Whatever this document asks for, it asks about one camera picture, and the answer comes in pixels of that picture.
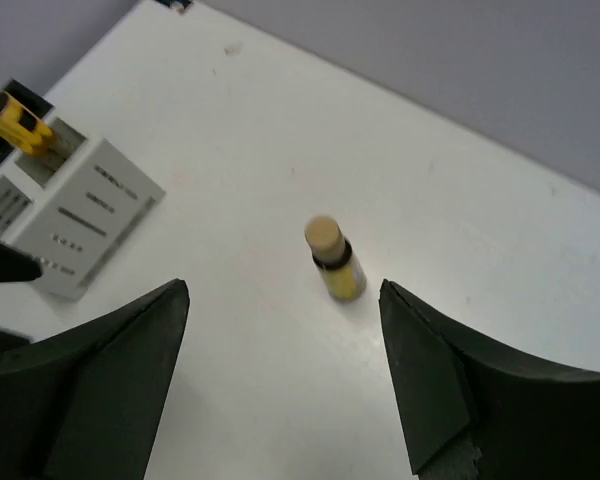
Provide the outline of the black slotted organizer box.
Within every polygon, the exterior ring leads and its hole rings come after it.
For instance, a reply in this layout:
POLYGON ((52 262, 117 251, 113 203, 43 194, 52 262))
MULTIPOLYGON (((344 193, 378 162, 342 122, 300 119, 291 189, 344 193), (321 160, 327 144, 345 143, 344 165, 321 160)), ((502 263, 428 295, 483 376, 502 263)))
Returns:
POLYGON ((8 92, 16 100, 22 103, 38 118, 44 118, 50 111, 54 109, 54 106, 43 96, 30 90, 28 87, 15 79, 9 80, 3 86, 3 90, 8 92))

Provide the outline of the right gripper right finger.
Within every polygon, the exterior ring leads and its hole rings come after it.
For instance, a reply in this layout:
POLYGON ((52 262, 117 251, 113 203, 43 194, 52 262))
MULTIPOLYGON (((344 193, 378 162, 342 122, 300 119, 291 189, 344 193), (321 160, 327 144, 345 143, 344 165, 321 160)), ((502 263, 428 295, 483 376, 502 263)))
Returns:
POLYGON ((392 281, 379 309, 416 477, 600 479, 600 372, 517 350, 392 281))

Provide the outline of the blue label left corner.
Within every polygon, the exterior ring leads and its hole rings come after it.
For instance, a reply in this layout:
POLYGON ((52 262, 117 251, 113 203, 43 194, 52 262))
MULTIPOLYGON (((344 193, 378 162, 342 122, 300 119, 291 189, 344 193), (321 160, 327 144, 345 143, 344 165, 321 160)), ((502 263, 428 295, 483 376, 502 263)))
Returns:
POLYGON ((193 0, 156 0, 159 4, 179 14, 184 14, 193 4, 193 0))

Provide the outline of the yellow spice jar black lid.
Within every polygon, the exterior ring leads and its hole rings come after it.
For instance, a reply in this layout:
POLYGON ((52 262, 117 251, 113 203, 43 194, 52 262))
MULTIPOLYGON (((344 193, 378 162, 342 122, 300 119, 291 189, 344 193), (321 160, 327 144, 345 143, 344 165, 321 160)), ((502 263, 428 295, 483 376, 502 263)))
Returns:
POLYGON ((54 132, 19 100, 0 91, 0 137, 30 156, 42 156, 52 147, 54 132))

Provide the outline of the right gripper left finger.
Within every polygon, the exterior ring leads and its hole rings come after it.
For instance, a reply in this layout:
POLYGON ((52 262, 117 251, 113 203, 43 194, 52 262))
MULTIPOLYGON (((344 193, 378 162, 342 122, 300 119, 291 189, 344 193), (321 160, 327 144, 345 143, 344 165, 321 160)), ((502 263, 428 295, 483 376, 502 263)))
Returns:
POLYGON ((0 329, 0 479, 141 479, 189 311, 174 279, 32 342, 0 329))

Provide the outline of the white slotted organizer box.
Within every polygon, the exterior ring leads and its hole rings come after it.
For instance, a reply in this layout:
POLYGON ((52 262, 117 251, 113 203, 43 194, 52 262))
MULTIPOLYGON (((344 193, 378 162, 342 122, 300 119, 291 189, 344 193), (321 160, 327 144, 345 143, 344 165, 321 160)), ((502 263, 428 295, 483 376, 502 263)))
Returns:
POLYGON ((165 192, 104 137, 56 113, 45 120, 67 157, 6 156, 0 241, 41 263, 38 291, 76 301, 165 192))

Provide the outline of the small brown bottle tan cap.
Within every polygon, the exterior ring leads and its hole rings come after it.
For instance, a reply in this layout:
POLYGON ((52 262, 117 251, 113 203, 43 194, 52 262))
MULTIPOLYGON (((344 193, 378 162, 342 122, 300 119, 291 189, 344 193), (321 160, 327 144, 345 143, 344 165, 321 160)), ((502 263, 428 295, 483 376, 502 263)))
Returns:
POLYGON ((336 220, 315 216, 306 224, 304 235, 329 295, 340 302, 359 298, 366 288, 366 276, 336 220))

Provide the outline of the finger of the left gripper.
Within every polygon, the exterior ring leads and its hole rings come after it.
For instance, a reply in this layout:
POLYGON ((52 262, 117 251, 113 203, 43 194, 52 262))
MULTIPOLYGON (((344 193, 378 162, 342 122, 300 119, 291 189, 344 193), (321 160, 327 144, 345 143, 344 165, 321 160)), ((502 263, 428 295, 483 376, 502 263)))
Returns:
POLYGON ((31 282, 41 276, 42 268, 35 258, 0 241, 0 283, 31 282))

